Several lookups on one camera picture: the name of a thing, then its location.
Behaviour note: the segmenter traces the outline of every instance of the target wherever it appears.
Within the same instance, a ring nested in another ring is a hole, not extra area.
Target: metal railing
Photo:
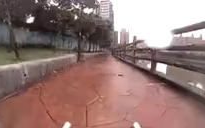
[[[134,65],[137,65],[139,60],[150,61],[149,71],[151,73],[156,72],[157,63],[163,63],[168,66],[205,74],[205,44],[170,46],[165,49],[140,48],[140,44],[143,44],[143,41],[118,47],[113,49],[112,54]]]

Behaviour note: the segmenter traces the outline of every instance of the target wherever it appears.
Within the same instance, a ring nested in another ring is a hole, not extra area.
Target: railing post
[[[154,73],[156,71],[156,50],[152,49],[151,51],[151,68],[150,71]]]
[[[136,51],[136,43],[134,43],[134,47],[133,47],[133,63],[136,64],[136,59],[135,59],[135,51]]]

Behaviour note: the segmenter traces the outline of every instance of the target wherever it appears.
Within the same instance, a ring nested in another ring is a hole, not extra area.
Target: brick paving
[[[205,106],[112,58],[89,59],[0,102],[3,128],[205,128]]]

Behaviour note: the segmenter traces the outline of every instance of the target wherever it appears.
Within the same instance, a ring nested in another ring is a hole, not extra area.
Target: overcast sky
[[[148,43],[151,44],[154,44],[155,40],[168,42],[171,39],[169,32],[174,28],[205,20],[205,0],[112,0],[112,2],[115,29],[120,31],[121,28],[126,28],[130,31],[131,37],[137,35],[139,39],[150,40]]]

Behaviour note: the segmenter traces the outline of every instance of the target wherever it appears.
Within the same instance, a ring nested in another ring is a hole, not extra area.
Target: tall building
[[[111,47],[115,48],[118,46],[118,31],[113,32],[113,42],[111,44]]]
[[[104,20],[109,20],[113,24],[114,11],[110,0],[101,0],[99,14]]]
[[[120,44],[129,43],[129,32],[126,29],[122,29],[120,32]]]
[[[132,42],[134,43],[134,42],[136,42],[136,40],[137,40],[137,36],[134,36]]]

